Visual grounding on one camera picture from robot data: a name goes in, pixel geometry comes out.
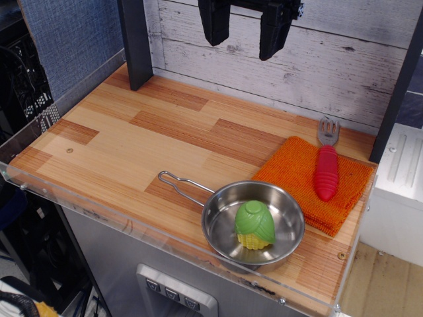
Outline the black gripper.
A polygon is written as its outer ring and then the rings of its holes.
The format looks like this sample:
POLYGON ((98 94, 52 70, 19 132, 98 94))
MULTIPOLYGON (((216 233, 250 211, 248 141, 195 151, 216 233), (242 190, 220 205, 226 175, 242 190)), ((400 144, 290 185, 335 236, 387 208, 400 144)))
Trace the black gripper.
POLYGON ((231 4, 262 12, 260 20, 260 51, 262 61, 270 59, 286 42, 294 16, 303 14, 303 3, 292 0, 199 0, 198 8, 206 40, 217 46, 229 37, 231 4))

